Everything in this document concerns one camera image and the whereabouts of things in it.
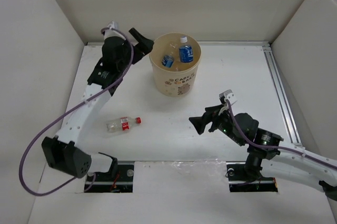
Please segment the small blue label bottle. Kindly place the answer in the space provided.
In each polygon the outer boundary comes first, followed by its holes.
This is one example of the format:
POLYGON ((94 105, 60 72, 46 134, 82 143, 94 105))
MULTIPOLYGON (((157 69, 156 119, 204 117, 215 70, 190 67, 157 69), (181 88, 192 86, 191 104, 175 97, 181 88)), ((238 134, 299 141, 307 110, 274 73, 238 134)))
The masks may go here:
POLYGON ((172 55, 165 54, 162 59, 162 65, 166 68, 171 68, 174 63, 174 57, 172 55))

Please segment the beige capybara paper bin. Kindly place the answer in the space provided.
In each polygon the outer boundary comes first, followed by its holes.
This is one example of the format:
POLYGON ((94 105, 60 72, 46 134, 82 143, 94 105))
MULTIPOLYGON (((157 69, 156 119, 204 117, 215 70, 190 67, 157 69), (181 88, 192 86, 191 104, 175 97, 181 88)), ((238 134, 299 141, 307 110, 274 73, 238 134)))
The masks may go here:
POLYGON ((182 97, 191 91, 201 61, 201 47, 194 38, 183 33, 162 35, 155 40, 149 58, 156 87, 162 94, 169 97, 182 97), (180 38, 182 36, 187 37, 188 43, 193 48, 193 61, 191 63, 181 63, 178 55, 174 57, 174 63, 171 68, 164 67, 162 59, 167 52, 168 44, 175 42, 180 46, 180 38))

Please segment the large blue label bottle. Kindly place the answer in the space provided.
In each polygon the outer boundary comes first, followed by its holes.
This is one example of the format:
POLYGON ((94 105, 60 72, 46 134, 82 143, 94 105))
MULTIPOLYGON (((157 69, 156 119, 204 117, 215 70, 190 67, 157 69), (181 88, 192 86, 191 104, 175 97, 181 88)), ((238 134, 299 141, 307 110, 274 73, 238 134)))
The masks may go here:
POLYGON ((193 48, 186 36, 180 38, 179 57, 181 63, 191 63, 194 59, 193 48))

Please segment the red label cola bottle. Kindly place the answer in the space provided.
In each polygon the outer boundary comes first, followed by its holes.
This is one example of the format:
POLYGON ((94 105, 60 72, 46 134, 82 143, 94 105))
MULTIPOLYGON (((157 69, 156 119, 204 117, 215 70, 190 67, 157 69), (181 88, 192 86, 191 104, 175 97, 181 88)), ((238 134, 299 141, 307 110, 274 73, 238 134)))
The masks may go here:
POLYGON ((142 120, 140 117, 120 117, 110 120, 106 123, 106 128, 109 133, 124 132, 130 130, 133 126, 140 125, 142 120))

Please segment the clear plastic bottle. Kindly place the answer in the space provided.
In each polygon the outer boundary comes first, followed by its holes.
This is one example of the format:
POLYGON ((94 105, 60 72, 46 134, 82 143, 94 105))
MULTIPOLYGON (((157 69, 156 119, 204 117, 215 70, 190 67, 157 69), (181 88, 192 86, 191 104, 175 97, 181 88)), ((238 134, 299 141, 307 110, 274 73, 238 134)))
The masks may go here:
POLYGON ((175 42, 170 42, 167 46, 167 55, 176 57, 179 55, 179 44, 175 42))

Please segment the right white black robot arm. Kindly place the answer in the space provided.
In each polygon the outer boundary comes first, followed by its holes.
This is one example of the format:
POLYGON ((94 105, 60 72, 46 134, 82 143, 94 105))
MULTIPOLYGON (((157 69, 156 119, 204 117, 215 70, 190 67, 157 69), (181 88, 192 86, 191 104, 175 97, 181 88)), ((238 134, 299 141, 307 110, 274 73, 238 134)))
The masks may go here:
POLYGON ((258 182, 270 184, 281 178, 336 200, 335 160, 284 142, 280 135, 259 128, 259 122, 249 114, 233 114, 228 104, 207 107, 202 116, 190 117, 189 121, 200 135, 210 125, 209 132, 219 130, 239 146, 247 146, 245 162, 226 165, 231 191, 257 191, 258 182))

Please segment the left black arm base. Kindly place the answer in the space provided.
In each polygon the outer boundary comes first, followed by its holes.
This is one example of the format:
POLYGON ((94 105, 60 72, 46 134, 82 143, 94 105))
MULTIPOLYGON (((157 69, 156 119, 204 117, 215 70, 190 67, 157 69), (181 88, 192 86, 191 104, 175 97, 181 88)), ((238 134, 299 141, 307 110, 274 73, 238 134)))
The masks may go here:
POLYGON ((134 178, 134 163, 121 162, 118 164, 116 175, 97 172, 94 183, 93 176, 87 176, 84 184, 86 193, 132 193, 134 178))

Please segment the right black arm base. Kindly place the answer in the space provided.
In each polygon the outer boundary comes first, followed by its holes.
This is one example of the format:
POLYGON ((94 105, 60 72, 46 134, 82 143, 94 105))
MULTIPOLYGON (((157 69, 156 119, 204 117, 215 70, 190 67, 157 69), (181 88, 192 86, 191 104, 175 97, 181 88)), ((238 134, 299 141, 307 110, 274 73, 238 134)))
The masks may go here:
POLYGON ((244 162, 227 162, 226 178, 230 192, 278 192, 275 178, 258 175, 250 177, 244 170, 244 162))

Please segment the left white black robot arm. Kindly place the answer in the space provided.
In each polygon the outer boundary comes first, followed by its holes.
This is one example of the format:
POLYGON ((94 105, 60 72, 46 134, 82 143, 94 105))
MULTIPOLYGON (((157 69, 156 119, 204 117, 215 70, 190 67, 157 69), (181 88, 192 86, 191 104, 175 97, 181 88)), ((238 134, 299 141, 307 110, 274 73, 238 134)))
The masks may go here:
POLYGON ((95 117, 114 95, 131 65, 149 54, 154 42, 141 35, 135 28, 129 33, 136 39, 132 45, 119 36, 114 28, 102 29, 104 43, 102 56, 90 74, 82 96, 81 106, 71 112, 66 124, 54 137, 45 137, 42 150, 49 167, 75 178, 83 178, 94 172, 96 165, 99 174, 106 180, 117 175, 113 159, 106 154, 93 156, 82 151, 78 144, 85 138, 95 117))

